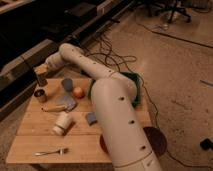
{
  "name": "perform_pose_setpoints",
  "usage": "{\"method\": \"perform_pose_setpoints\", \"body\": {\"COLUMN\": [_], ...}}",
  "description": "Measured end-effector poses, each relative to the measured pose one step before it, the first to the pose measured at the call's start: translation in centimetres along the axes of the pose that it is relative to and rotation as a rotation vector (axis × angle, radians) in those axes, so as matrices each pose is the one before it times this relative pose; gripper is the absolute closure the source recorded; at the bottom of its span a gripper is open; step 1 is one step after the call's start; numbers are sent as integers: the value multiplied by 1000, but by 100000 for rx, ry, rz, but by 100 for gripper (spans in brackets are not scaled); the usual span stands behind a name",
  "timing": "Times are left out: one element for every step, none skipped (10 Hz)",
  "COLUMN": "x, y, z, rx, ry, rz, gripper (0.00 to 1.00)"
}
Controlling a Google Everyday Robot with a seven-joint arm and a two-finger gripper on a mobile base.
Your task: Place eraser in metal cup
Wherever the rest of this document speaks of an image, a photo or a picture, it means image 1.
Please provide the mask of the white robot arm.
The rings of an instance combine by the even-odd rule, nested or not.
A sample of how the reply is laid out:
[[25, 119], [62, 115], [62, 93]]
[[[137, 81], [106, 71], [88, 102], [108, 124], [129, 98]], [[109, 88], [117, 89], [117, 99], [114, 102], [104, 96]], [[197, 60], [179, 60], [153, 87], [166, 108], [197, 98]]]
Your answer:
[[38, 80], [43, 81], [47, 72], [67, 63], [76, 64], [95, 80], [91, 103], [114, 170], [163, 171], [132, 106], [137, 96], [135, 82], [85, 57], [78, 47], [69, 43], [63, 43], [34, 71]]

